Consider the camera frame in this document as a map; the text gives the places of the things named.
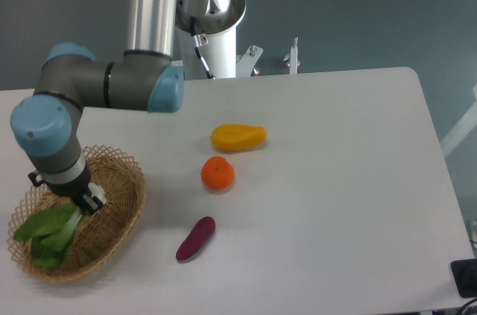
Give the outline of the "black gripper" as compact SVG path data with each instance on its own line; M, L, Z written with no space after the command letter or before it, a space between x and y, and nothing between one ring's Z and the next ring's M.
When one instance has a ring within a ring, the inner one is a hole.
M57 196L68 197L76 202L84 214L93 215L104 207L104 192L91 191L91 172L88 165L82 171L65 171L61 174L46 174L38 171L28 174L33 187L45 184Z

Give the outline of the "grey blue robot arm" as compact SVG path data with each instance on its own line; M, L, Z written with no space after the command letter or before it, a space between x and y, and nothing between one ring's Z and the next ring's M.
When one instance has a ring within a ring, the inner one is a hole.
M87 107L176 112L183 102L182 69L171 63L177 0L130 0L127 46L120 63L103 63L83 46L54 46L29 98L10 126L33 163L30 180L70 198L87 214L104 202L94 195L77 130Z

